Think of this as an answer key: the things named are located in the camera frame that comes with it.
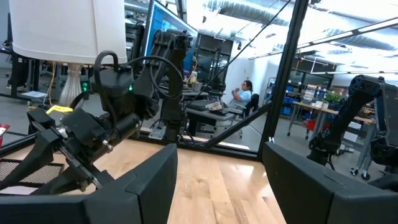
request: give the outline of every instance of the light blue shirt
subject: light blue shirt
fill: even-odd
[[[229,103],[231,105],[239,104],[239,105],[242,105],[242,106],[246,106],[251,101],[251,92],[250,92],[250,90],[245,90],[245,91],[240,90],[239,91],[239,97],[242,99],[241,101],[232,99],[231,102],[229,102]]]

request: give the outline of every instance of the yellow tag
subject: yellow tag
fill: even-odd
[[[72,112],[73,109],[69,108],[69,107],[66,107],[66,106],[54,105],[46,113],[50,114],[53,111],[58,111],[58,112],[61,112],[61,113],[67,113],[67,112]]]

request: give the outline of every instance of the concrete floor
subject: concrete floor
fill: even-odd
[[[6,88],[7,78],[5,77],[5,73],[9,72],[9,70],[1,70],[0,69],[0,93],[9,93],[11,90]],[[27,134],[28,128],[28,120],[26,116],[26,112],[28,110],[27,103],[25,101],[9,99],[5,97],[0,97],[0,124],[9,124],[11,125],[10,131]],[[94,115],[100,115],[103,113],[101,109],[100,99],[97,95],[91,95],[88,101],[84,102],[83,109],[89,113]],[[149,128],[151,124],[159,118],[159,114],[152,118],[151,120],[144,121],[143,126]],[[243,137],[240,139],[238,134],[235,133],[230,136],[225,142],[240,144],[250,148],[250,150],[258,151],[259,143],[261,141],[261,133],[264,129],[264,124],[266,122],[266,115],[260,116],[257,120],[253,121],[249,126],[243,128]],[[310,153],[308,149],[308,140],[305,140],[305,131],[306,129],[299,125],[294,124],[291,130],[291,135],[287,136],[287,127],[289,125],[289,120],[287,119],[279,119],[278,126],[275,132],[275,143],[281,145],[282,147],[289,149],[291,151],[296,152],[302,156],[307,156]],[[223,131],[223,128],[218,128],[216,131],[216,135]],[[202,138],[210,138],[209,134],[200,133],[197,135]],[[7,144],[8,142],[15,141],[21,138],[20,136],[15,136],[11,134],[5,134],[3,138],[3,144]],[[347,175],[349,177],[353,177],[349,169],[356,165],[356,161],[358,160],[359,152],[355,151],[354,153],[345,153],[338,157],[333,157],[333,163],[335,165],[336,170],[339,173]],[[369,168],[369,174],[371,176],[371,180],[380,177],[382,173],[380,170],[383,170],[383,166],[379,166],[378,164],[372,163]],[[361,178],[359,175],[353,177],[360,181]]]

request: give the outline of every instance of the dark hair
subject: dark hair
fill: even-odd
[[[251,83],[249,80],[244,81],[246,83],[246,86],[249,88],[250,92],[253,91],[253,83]]]

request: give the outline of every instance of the lamp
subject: lamp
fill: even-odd
[[[69,106],[81,93],[80,70],[112,50],[127,61],[124,0],[12,0],[13,49],[26,57],[68,64],[58,103]],[[107,56],[103,64],[113,63]]]

